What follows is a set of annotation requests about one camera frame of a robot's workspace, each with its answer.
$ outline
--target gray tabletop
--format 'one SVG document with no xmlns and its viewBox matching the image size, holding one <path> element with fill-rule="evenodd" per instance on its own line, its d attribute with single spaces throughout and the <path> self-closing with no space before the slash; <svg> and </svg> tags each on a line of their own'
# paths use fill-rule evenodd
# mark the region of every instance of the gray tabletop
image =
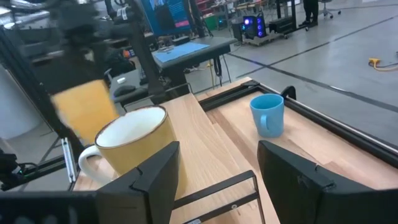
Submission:
<svg viewBox="0 0 398 224">
<path fill-rule="evenodd" d="M 139 88 L 147 88 L 148 85 L 139 85 L 140 82 L 140 78 L 139 78 L 139 73 L 140 73 L 141 69 L 135 69 L 131 72 L 127 72 L 124 73 L 122 75 L 116 76 L 112 79 L 111 82 L 111 88 L 109 89 L 109 94 L 111 95 L 111 99 L 115 102 L 115 103 L 119 103 L 123 100 L 129 99 L 130 97 L 135 96 L 137 93 L 134 91 L 132 93 L 128 93 L 125 94 L 123 96 L 119 96 L 119 97 L 115 97 L 113 94 L 114 92 L 122 85 L 133 85 L 135 86 L 137 89 Z M 126 81 L 124 83 L 118 84 L 118 79 L 120 78 L 126 78 Z"/>
<path fill-rule="evenodd" d="M 155 56 L 155 62 L 156 64 L 159 66 L 159 68 L 161 69 L 165 69 L 168 67 L 171 67 L 173 65 L 177 65 L 181 62 L 184 62 L 186 60 L 190 60 L 193 57 L 197 57 L 199 55 L 202 54 L 207 54 L 208 52 L 211 52 L 213 50 L 217 50 L 220 49 L 222 47 L 228 46 L 229 44 L 233 44 L 235 42 L 237 42 L 238 40 L 236 40 L 235 38 L 227 38 L 227 37 L 204 37 L 204 38 L 197 38 L 195 40 L 191 40 L 191 42 L 193 43 L 198 43 L 198 44 L 207 44 L 209 45 L 208 47 L 201 49 L 201 50 L 197 50 L 195 52 L 192 52 L 190 54 L 181 56 L 179 58 L 173 59 L 173 60 L 169 60 L 167 62 L 161 62 L 160 60 L 158 60 Z"/>
</svg>

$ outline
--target blue screen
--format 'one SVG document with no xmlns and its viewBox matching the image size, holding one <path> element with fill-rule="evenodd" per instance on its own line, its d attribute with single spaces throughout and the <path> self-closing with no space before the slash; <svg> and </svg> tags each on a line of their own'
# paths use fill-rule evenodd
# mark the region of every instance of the blue screen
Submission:
<svg viewBox="0 0 398 224">
<path fill-rule="evenodd" d="M 154 35 L 174 34 L 191 28 L 183 1 L 186 0 L 141 0 Z"/>
</svg>

